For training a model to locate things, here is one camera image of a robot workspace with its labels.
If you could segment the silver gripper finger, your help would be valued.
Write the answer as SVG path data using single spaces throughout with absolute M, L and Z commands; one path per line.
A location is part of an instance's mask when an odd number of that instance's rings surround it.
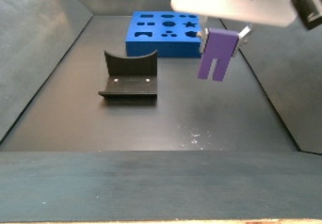
M 237 41 L 237 45 L 236 45 L 236 49 L 234 49 L 234 55 L 237 55 L 237 52 L 241 48 L 241 46 L 248 43 L 248 38 L 252 34 L 252 26 L 248 25 L 244 30 L 238 33 L 238 41 Z
M 198 32 L 198 37 L 201 38 L 201 53 L 205 52 L 205 45 L 208 40 L 208 28 L 206 28 L 208 17 L 200 16 L 201 31 Z

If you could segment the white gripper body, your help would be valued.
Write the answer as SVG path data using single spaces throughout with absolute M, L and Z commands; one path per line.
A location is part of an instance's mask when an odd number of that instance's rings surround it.
M 180 12 L 283 27 L 297 16 L 291 0 L 172 0 L 172 7 Z

